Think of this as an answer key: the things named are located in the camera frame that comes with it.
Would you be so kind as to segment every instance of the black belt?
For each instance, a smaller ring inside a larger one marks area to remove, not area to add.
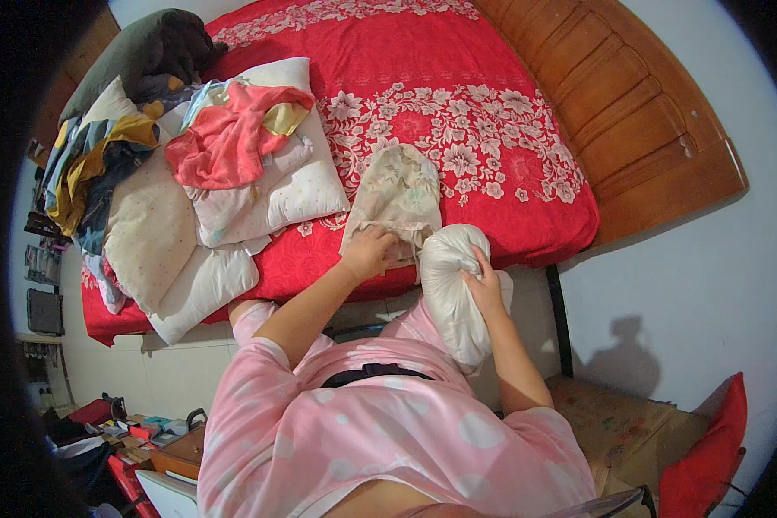
[[[348,385],[352,381],[374,378],[375,376],[417,376],[418,378],[434,381],[434,378],[421,374],[416,370],[402,369],[398,367],[396,363],[388,365],[383,365],[382,363],[366,363],[363,365],[362,370],[343,370],[342,372],[334,374],[332,377],[328,378],[322,386],[327,389],[336,389]]]

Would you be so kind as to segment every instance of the knee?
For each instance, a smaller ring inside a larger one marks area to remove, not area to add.
[[[250,300],[234,300],[228,303],[228,319],[230,321],[230,325],[235,326],[236,321],[238,321],[238,317],[242,316],[251,307],[266,302],[266,300],[262,300],[261,298],[252,298]]]

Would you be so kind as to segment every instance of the red floral bedsheet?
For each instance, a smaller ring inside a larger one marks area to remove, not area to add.
[[[596,202],[540,91],[467,2],[262,0],[207,25],[230,52],[203,78],[227,79],[287,57],[311,58],[311,90],[350,199],[373,152],[415,145],[441,175],[443,224],[489,237],[492,264],[569,259],[592,241]],[[294,224],[255,256],[259,285],[241,298],[285,301],[334,264],[347,214]],[[363,284],[351,300],[402,294],[414,267]],[[151,329],[132,301],[110,315],[83,283],[90,336]],[[226,320],[222,308],[205,322]]]

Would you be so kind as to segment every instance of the gray pillow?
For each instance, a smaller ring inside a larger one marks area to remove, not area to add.
[[[116,76],[133,97],[145,76],[172,74],[186,85],[197,70],[211,67],[227,52],[227,45],[210,39],[197,15],[180,9],[162,9],[137,20],[115,36],[72,93],[60,113],[66,119],[83,116]]]

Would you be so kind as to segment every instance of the person's left hand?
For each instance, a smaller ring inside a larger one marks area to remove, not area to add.
[[[345,247],[339,264],[347,268],[359,282],[363,282],[383,274],[392,266],[394,261],[386,257],[386,252],[397,243],[396,234],[386,231],[382,226],[371,225],[354,235]]]

